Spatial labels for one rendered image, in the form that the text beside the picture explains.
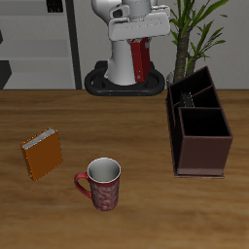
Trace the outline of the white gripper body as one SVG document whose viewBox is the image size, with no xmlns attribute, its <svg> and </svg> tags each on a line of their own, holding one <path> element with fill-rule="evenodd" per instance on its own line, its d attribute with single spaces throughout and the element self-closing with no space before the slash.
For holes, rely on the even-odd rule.
<svg viewBox="0 0 249 249">
<path fill-rule="evenodd" d="M 129 17 L 112 18 L 109 21 L 109 39 L 121 41 L 145 37 L 157 37 L 170 33 L 170 8 L 165 5 L 153 6 L 144 19 L 131 21 Z"/>
</svg>

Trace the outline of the striped book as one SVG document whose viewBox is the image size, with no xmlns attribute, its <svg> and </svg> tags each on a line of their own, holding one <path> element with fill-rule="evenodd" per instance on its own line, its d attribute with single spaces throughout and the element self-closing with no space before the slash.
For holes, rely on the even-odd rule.
<svg viewBox="0 0 249 249">
<path fill-rule="evenodd" d="M 194 107 L 194 101 L 190 92 L 182 92 L 180 97 L 180 107 Z"/>
</svg>

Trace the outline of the dark brown desk caddy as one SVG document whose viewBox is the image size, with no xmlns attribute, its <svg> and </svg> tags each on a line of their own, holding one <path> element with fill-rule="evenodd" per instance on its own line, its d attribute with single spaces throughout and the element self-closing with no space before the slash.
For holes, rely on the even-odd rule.
<svg viewBox="0 0 249 249">
<path fill-rule="evenodd" d="M 190 92 L 194 107 L 180 107 Z M 232 133 L 207 67 L 168 86 L 166 109 L 176 177 L 222 178 Z"/>
</svg>

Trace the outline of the orange book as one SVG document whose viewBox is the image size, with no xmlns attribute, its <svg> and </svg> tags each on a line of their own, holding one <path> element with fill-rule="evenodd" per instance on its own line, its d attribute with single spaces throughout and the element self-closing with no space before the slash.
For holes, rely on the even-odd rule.
<svg viewBox="0 0 249 249">
<path fill-rule="evenodd" d="M 48 127 L 20 144 L 31 180 L 38 181 L 63 163 L 58 132 Z"/>
</svg>

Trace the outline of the green pot plant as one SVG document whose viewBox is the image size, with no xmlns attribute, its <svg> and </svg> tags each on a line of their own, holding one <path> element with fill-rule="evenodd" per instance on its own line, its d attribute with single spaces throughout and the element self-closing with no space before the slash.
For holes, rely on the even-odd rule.
<svg viewBox="0 0 249 249">
<path fill-rule="evenodd" d="M 218 0 L 210 4 L 211 0 L 197 10 L 196 0 L 177 0 L 178 14 L 171 10 L 173 17 L 170 22 L 176 30 L 171 34 L 172 43 L 177 47 L 173 81 L 178 82 L 184 77 L 194 73 L 196 62 L 208 58 L 206 52 L 213 46 L 224 44 L 225 40 L 219 40 L 223 27 L 217 29 L 210 37 L 207 37 L 213 20 L 203 26 L 198 26 L 205 18 L 218 8 L 224 6 L 229 0 Z"/>
</svg>

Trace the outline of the white shelf unit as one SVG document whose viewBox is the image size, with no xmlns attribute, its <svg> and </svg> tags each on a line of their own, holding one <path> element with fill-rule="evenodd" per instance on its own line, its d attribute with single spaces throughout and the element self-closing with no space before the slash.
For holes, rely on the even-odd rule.
<svg viewBox="0 0 249 249">
<path fill-rule="evenodd" d="M 0 0 L 0 89 L 76 89 L 65 0 Z"/>
</svg>

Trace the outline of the red patterned mug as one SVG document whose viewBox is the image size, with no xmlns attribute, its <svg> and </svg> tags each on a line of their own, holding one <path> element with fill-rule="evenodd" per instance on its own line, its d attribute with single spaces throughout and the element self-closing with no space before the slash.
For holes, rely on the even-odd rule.
<svg viewBox="0 0 249 249">
<path fill-rule="evenodd" d="M 74 177 L 76 188 L 92 200 L 94 207 L 100 211 L 113 210 L 119 198 L 121 167 L 113 159 L 93 160 L 86 172 L 79 172 Z M 90 190 L 80 185 L 79 180 L 86 179 Z"/>
</svg>

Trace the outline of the black shelf post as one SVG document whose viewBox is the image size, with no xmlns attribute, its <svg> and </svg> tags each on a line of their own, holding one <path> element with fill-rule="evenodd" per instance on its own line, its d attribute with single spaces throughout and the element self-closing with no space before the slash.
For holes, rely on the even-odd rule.
<svg viewBox="0 0 249 249">
<path fill-rule="evenodd" d="M 66 12 L 67 12 L 67 22 L 69 29 L 69 40 L 70 48 L 72 54 L 72 64 L 74 72 L 74 80 L 76 89 L 82 88 L 82 77 L 81 77 L 81 66 L 80 57 L 78 50 L 78 38 L 74 11 L 74 0 L 65 0 Z"/>
</svg>

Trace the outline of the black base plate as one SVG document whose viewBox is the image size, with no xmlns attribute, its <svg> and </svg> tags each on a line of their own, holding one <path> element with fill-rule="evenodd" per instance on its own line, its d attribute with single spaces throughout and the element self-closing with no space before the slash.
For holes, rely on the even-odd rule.
<svg viewBox="0 0 249 249">
<path fill-rule="evenodd" d="M 146 80 L 130 86 L 119 86 L 104 77 L 107 71 L 107 61 L 97 61 L 94 69 L 85 77 L 85 88 L 88 93 L 96 96 L 153 96 L 161 93 L 165 87 L 164 76 L 155 69 L 151 69 Z"/>
</svg>

